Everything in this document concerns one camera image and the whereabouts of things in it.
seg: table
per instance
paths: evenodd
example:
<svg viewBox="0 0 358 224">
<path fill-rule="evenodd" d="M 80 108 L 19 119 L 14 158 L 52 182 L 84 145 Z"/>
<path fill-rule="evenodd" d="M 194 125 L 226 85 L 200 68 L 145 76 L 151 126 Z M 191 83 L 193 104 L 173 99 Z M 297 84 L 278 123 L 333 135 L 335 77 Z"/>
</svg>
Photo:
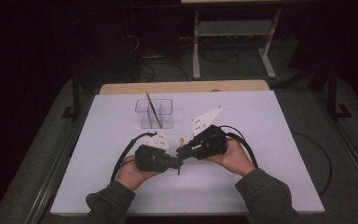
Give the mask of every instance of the table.
<svg viewBox="0 0 358 224">
<path fill-rule="evenodd" d="M 173 100 L 174 127 L 164 130 L 172 150 L 167 153 L 172 154 L 179 147 L 180 137 L 185 141 L 192 138 L 191 116 L 223 105 L 214 124 L 227 124 L 241 130 L 253 148 L 259 166 L 289 186 L 294 208 L 300 213 L 324 210 L 274 92 L 269 91 L 262 80 L 243 80 L 103 86 L 91 106 L 50 212 L 60 215 L 88 213 L 86 196 L 108 184 L 124 147 L 135 135 L 155 131 L 141 130 L 138 121 L 133 119 L 134 103 L 145 98 L 145 90 L 152 98 Z M 234 188 L 240 178 L 215 163 L 189 159 L 179 176 L 176 170 L 170 169 L 137 189 L 129 215 L 243 214 L 247 208 Z"/>
</svg>

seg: white tabletop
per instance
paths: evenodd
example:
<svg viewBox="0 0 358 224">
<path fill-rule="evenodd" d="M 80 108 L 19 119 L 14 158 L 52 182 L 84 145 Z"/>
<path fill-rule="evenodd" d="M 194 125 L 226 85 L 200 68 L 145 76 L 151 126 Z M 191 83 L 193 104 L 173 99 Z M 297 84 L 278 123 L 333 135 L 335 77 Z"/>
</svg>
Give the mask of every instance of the white tabletop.
<svg viewBox="0 0 358 224">
<path fill-rule="evenodd" d="M 230 125 L 242 132 L 259 167 L 285 182 L 293 207 L 300 213 L 324 211 L 310 175 L 301 159 L 273 91 L 220 91 L 153 93 L 154 99 L 173 100 L 173 129 L 164 130 L 175 155 L 180 137 L 191 136 L 191 118 L 222 105 L 215 125 Z M 121 152 L 132 138 L 155 130 L 141 129 L 135 114 L 144 94 L 98 95 L 77 142 L 51 212 L 86 214 L 86 196 L 106 187 Z M 147 137 L 138 140 L 129 155 Z M 129 214 L 210 215 L 247 211 L 234 185 L 241 179 L 217 164 L 189 159 L 181 174 L 169 169 L 147 180 L 135 192 Z"/>
</svg>

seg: sweatshirt sleeve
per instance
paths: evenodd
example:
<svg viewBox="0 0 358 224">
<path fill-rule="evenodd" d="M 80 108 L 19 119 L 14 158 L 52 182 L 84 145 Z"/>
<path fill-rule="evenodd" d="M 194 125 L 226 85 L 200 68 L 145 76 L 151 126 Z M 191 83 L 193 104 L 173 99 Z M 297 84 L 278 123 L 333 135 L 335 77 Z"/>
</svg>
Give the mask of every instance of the sweatshirt sleeve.
<svg viewBox="0 0 358 224">
<path fill-rule="evenodd" d="M 293 209 L 287 185 L 264 170 L 253 170 L 235 187 L 245 200 L 253 223 L 306 223 Z"/>
<path fill-rule="evenodd" d="M 91 211 L 82 220 L 82 223 L 125 223 L 127 210 L 134 198 L 133 191 L 114 181 L 105 189 L 87 196 L 86 202 Z"/>
</svg>

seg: small white object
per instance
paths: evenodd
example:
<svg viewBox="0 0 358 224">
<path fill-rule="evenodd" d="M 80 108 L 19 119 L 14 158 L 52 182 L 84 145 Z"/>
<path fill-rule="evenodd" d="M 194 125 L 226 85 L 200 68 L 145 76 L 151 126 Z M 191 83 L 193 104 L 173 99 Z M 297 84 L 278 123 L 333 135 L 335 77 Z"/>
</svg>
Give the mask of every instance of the small white object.
<svg viewBox="0 0 358 224">
<path fill-rule="evenodd" d="M 223 106 L 220 105 L 215 109 L 212 109 L 196 118 L 193 121 L 193 136 L 197 136 L 199 133 L 202 133 L 205 129 L 211 126 L 214 119 L 223 109 Z"/>
<path fill-rule="evenodd" d="M 170 146 L 168 145 L 168 137 L 166 133 L 158 133 L 153 137 L 144 141 L 144 145 L 148 147 L 156 147 L 167 150 Z"/>
</svg>

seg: wooden table edge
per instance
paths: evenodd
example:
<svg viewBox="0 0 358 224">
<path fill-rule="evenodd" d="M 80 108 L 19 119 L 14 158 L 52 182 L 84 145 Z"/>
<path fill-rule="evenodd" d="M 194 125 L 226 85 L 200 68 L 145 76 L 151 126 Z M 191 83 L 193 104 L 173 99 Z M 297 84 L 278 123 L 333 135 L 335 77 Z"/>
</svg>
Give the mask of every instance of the wooden table edge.
<svg viewBox="0 0 358 224">
<path fill-rule="evenodd" d="M 197 91 L 269 91 L 265 80 L 224 80 L 105 84 L 100 95 Z"/>
</svg>

